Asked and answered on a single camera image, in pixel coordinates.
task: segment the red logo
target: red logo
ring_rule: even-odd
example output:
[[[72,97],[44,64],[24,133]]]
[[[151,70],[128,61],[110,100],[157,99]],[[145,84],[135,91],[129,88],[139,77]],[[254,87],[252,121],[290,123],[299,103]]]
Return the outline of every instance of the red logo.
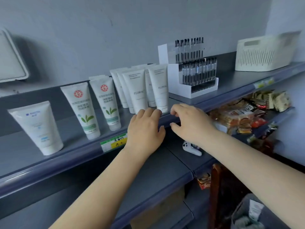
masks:
[[[81,98],[81,97],[83,96],[83,92],[82,92],[81,90],[76,90],[76,91],[74,92],[74,96],[75,96],[76,98]]]
[[[106,84],[103,84],[103,85],[101,86],[101,90],[102,90],[103,92],[107,92],[107,91],[108,91],[108,86],[107,86]]]

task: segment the tube cap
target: tube cap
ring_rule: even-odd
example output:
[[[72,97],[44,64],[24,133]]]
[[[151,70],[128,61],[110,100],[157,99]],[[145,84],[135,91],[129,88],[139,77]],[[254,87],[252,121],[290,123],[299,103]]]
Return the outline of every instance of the tube cap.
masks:
[[[128,108],[128,103],[122,103],[123,108]]]
[[[121,122],[116,123],[115,125],[109,125],[111,131],[116,131],[121,128]]]
[[[131,114],[135,114],[135,109],[134,108],[129,108],[129,111]]]
[[[39,148],[39,149],[43,153],[43,155],[48,156],[48,155],[58,152],[62,148],[63,148],[63,142],[59,138],[59,139],[57,139],[57,142],[51,144],[50,146],[44,147],[44,148]]]
[[[148,106],[149,106],[149,107],[157,107],[155,101],[148,101]]]
[[[160,109],[162,111],[162,113],[166,113],[168,112],[168,106],[164,106],[164,107],[157,107],[157,109]]]
[[[86,136],[89,140],[93,140],[93,139],[99,137],[100,135],[101,135],[101,132],[99,131],[99,129],[96,132],[86,134]]]

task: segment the white game controller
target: white game controller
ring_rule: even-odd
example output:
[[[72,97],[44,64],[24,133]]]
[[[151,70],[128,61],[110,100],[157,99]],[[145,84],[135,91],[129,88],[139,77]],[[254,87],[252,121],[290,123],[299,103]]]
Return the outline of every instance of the white game controller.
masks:
[[[202,152],[195,149],[193,146],[196,146],[196,145],[192,145],[190,142],[184,141],[183,145],[182,145],[182,148],[183,148],[184,151],[187,151],[191,154],[194,154],[196,156],[201,156]]]

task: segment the person's left hand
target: person's left hand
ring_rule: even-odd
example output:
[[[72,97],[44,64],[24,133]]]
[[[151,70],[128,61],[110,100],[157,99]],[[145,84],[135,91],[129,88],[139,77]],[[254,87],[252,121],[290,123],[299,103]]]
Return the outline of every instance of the person's left hand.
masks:
[[[161,126],[158,131],[158,122],[162,112],[158,109],[141,109],[134,115],[127,130],[127,143],[125,150],[136,158],[145,161],[162,143],[165,137],[165,128]]]

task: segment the gray wall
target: gray wall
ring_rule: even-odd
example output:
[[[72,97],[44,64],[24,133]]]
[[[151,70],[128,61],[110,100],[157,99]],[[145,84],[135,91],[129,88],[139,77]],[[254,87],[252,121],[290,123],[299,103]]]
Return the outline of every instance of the gray wall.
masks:
[[[0,26],[31,71],[0,96],[87,80],[158,62],[157,46],[204,36],[206,56],[264,35],[271,0],[0,0]]]
[[[305,61],[305,0],[272,0],[266,34],[291,30],[303,30],[293,60]],[[277,138],[285,144],[281,155],[305,165],[305,72],[275,85],[275,88],[287,90],[296,107],[296,115],[281,124],[277,132]]]

